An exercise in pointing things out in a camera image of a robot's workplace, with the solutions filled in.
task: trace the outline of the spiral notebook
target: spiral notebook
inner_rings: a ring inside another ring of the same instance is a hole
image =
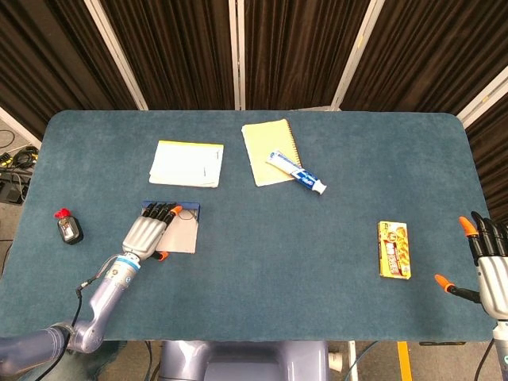
[[[244,125],[241,132],[244,135],[254,182],[258,187],[294,179],[291,175],[267,163],[270,153],[278,149],[293,162],[301,165],[289,121],[281,119]]]

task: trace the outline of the blue table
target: blue table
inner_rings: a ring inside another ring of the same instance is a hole
[[[302,164],[328,185],[256,187],[246,123],[287,118]],[[157,141],[225,145],[216,189],[148,183]],[[448,114],[65,111],[49,123],[0,281],[0,337],[70,318],[75,287],[121,242],[145,199],[200,202],[195,255],[146,260],[106,339],[485,340],[492,322],[446,295],[477,288],[457,218],[486,206],[460,122]],[[67,207],[85,239],[62,242]],[[379,220],[408,225],[413,276],[378,273]],[[84,292],[85,306],[93,287]],[[90,318],[83,309],[82,318]]]

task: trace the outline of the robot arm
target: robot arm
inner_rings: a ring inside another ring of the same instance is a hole
[[[136,219],[122,243],[124,254],[116,257],[90,299],[94,311],[92,321],[80,320],[74,326],[70,322],[57,323],[23,337],[0,338],[0,375],[15,375],[58,358],[65,349],[68,334],[71,335],[68,349],[85,353],[97,350],[104,339],[110,315],[139,271],[140,262],[152,256],[164,231],[181,210],[176,204],[151,204]],[[82,283],[78,292],[101,273]]]
[[[485,312],[498,321],[493,337],[503,380],[508,381],[508,229],[476,212],[471,215],[476,227],[466,217],[459,221],[469,240],[479,293],[458,288],[442,275],[436,275],[436,281],[450,294],[481,302]]]

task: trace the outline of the wire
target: wire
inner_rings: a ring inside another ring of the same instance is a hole
[[[33,147],[32,145],[24,147],[13,156],[11,167],[20,169],[31,168],[37,161],[38,154],[39,150],[36,147]]]
[[[106,269],[106,267],[110,264],[110,262],[113,259],[117,258],[119,255],[120,254],[115,254],[114,256],[111,256],[110,258],[105,260],[104,263],[102,264],[101,268],[97,272],[97,274],[95,274],[94,276],[89,278],[87,281],[81,283],[78,286],[78,288],[76,288],[76,295],[78,295],[79,304],[78,304],[78,309],[76,310],[76,313],[74,315],[74,318],[72,319],[72,323],[71,323],[72,328],[74,328],[74,324],[76,324],[76,321],[78,320],[79,311],[81,310],[81,304],[83,301],[83,296],[81,295],[81,290],[85,287],[90,286],[92,282],[94,282],[98,277],[100,277],[102,275],[102,273],[104,272],[104,270]],[[71,333],[69,333],[67,335],[67,337],[65,338],[65,342],[63,343],[63,350],[60,353],[60,355],[58,356],[58,358],[55,360],[55,362],[52,364],[52,366],[49,367],[48,369],[46,369],[46,371],[42,375],[40,375],[35,381],[41,381],[59,363],[59,361],[62,360],[65,350],[67,349],[67,346],[69,345],[70,339],[71,339]],[[150,348],[149,351],[150,351],[150,367],[152,367],[152,348]]]
[[[183,218],[182,217],[182,212],[189,212],[190,217],[189,218]],[[182,210],[182,212],[178,213],[178,218],[180,220],[190,221],[190,220],[195,220],[196,219],[196,215],[194,213],[192,213],[190,210],[184,209],[184,210]]]
[[[475,381],[478,381],[479,373],[482,371],[482,366],[483,366],[483,363],[485,363],[487,356],[489,356],[489,352],[492,349],[492,345],[494,345],[494,339],[492,339],[491,342],[489,343],[489,345],[487,346],[487,349],[485,350],[485,353],[483,354],[483,357],[480,360],[478,367],[476,368]]]
[[[78,309],[76,310],[76,312],[74,314],[74,318],[72,319],[72,323],[71,323],[72,328],[74,328],[74,324],[76,324],[76,321],[78,320],[79,311],[81,311],[81,304],[83,302],[83,297],[81,295],[81,291],[76,289],[76,294],[78,295],[79,302],[78,302]],[[37,377],[37,379],[35,381],[41,381],[50,371],[53,370],[53,368],[60,362],[60,360],[62,360],[62,357],[64,357],[65,351],[67,350],[67,346],[69,345],[70,339],[71,339],[71,333],[69,332],[69,333],[67,333],[67,336],[65,337],[65,342],[63,343],[62,352],[60,353],[58,358],[51,365],[51,367],[46,369],[46,371],[42,375]]]
[[[7,257],[9,256],[9,250],[10,250],[11,246],[13,245],[13,240],[2,240],[2,242],[9,242],[9,241],[10,241],[10,245],[7,248],[6,254],[3,256],[2,273],[0,273],[0,278],[3,276],[3,269],[6,267]]]
[[[22,145],[22,146],[20,146],[20,147],[16,147],[16,148],[10,149],[10,150],[9,150],[9,151],[7,151],[6,153],[11,153],[11,152],[17,151],[18,149],[22,149],[22,148],[24,148],[24,147],[28,147],[29,145],[31,145],[31,144],[24,144],[24,145]]]
[[[372,347],[374,347],[374,345],[376,345],[376,344],[378,344],[378,343],[379,343],[379,341],[373,341],[373,342],[371,342],[371,343],[370,343],[370,344],[369,344],[369,345],[365,348],[365,350],[362,352],[362,354],[358,356],[358,358],[355,360],[355,362],[354,362],[354,363],[352,363],[351,367],[350,367],[350,368],[349,368],[349,370],[348,370],[348,374],[347,374],[347,375],[346,375],[346,377],[344,378],[344,381],[348,381],[348,380],[349,380],[349,376],[351,375],[351,371],[352,371],[352,369],[354,368],[354,366],[356,365],[356,363],[357,363],[357,362],[359,362],[359,361],[362,359],[362,357],[364,357],[364,356],[367,354],[367,352],[368,352],[368,351],[370,351],[370,350],[372,349]]]
[[[160,369],[160,360],[159,360],[159,363],[157,363],[156,368],[153,370],[152,377],[150,377],[150,381],[156,380],[157,373],[159,372],[159,369]]]
[[[144,381],[148,381],[150,378],[150,370],[152,369],[152,343],[150,341],[144,341],[146,344],[146,348],[148,350],[148,354],[150,355],[150,361],[148,362],[148,369],[146,371],[146,375],[144,376]]]
[[[33,175],[31,171],[26,171],[24,169],[14,167],[0,168],[0,173],[18,173],[20,175]]]
[[[13,143],[14,139],[16,139],[16,135],[14,135],[14,133],[10,129],[0,129],[0,133],[10,133],[12,135],[10,142],[0,147],[0,149],[9,147]]]
[[[23,200],[23,202],[25,202],[25,196],[23,195],[23,184],[21,184],[21,176],[19,174],[17,174],[16,172],[12,172],[11,178],[10,178],[10,183],[11,184],[13,184],[12,175],[16,175],[17,176],[17,181],[19,182],[19,195],[21,196],[21,200]]]
[[[99,269],[99,271],[94,275],[92,276],[91,278],[87,279],[86,281],[84,281],[83,283],[81,283],[79,285],[79,287],[77,288],[77,290],[81,291],[83,288],[85,287],[88,287],[92,284],[92,282],[94,282],[96,279],[98,279],[102,273],[107,269],[107,267],[110,265],[110,262],[116,258],[118,258],[121,254],[115,254],[114,256],[111,256],[110,258],[108,258],[107,260],[104,261],[104,263],[102,264],[101,268]]]

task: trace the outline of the black cable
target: black cable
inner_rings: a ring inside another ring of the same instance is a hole
[[[32,172],[26,171],[24,169],[14,168],[14,167],[7,167],[7,168],[0,168],[0,173],[18,173],[19,175],[33,175]]]
[[[362,357],[364,357],[364,356],[367,354],[367,352],[368,352],[370,349],[372,349],[372,347],[373,347],[374,345],[376,345],[376,344],[378,344],[378,343],[379,343],[379,341],[372,341],[372,342],[371,342],[371,343],[370,343],[370,344],[369,344],[369,345],[368,345],[368,346],[364,349],[364,351],[362,352],[362,354],[361,354],[361,355],[359,355],[359,356],[358,356],[358,358],[356,358],[355,362],[354,362],[354,363],[352,363],[351,367],[349,367],[348,373],[346,374],[346,376],[345,376],[345,378],[344,378],[344,381],[348,381],[348,380],[349,380],[349,375],[351,375],[351,371],[352,371],[352,369],[354,368],[354,366],[356,365],[356,363],[357,363],[358,361],[360,361],[360,360],[362,359]]]
[[[150,371],[152,370],[152,343],[150,341],[144,341],[146,348],[148,350],[148,354],[150,355],[150,361],[148,362],[148,369],[146,371],[146,375],[144,376],[144,381],[148,381],[150,378]]]
[[[157,377],[157,373],[159,372],[159,369],[160,369],[160,360],[159,360],[159,363],[157,364],[156,368],[153,370],[152,377],[150,377],[150,381],[156,381],[156,377]]]
[[[83,297],[82,297],[81,291],[79,289],[76,289],[76,295],[78,295],[79,302],[78,302],[78,309],[76,310],[76,313],[74,314],[74,318],[72,319],[72,323],[71,323],[72,328],[74,328],[74,324],[76,324],[76,321],[78,320],[79,311],[81,310],[81,303],[83,301]],[[51,367],[46,369],[46,371],[42,375],[37,377],[37,379],[35,381],[41,381],[50,371],[53,370],[53,368],[60,362],[60,360],[62,360],[62,357],[64,357],[65,351],[67,350],[67,346],[69,345],[70,339],[71,339],[71,333],[69,332],[69,333],[67,333],[67,336],[65,337],[65,341],[63,342],[62,352],[60,353],[58,358],[51,365]]]
[[[32,145],[24,147],[13,156],[11,167],[20,169],[31,168],[34,165],[34,160],[37,158],[38,154],[39,150]]]
[[[0,147],[0,149],[9,147],[13,143],[14,139],[16,139],[16,135],[14,135],[14,133],[10,129],[0,129],[0,133],[10,133],[12,135],[12,139],[10,140],[10,142]]]
[[[492,339],[491,342],[489,343],[489,345],[487,346],[487,349],[485,350],[485,353],[483,354],[483,357],[480,360],[478,367],[476,368],[475,381],[478,381],[479,373],[482,371],[482,366],[483,366],[483,363],[485,363],[487,356],[489,356],[489,352],[492,349],[492,345],[494,345],[494,339]]]
[[[2,242],[9,242],[9,241],[10,241],[10,245],[7,248],[6,254],[4,255],[3,261],[2,261],[2,272],[0,273],[0,278],[3,276],[3,269],[6,266],[7,257],[9,256],[9,250],[10,250],[11,246],[13,245],[13,240],[2,240]]]

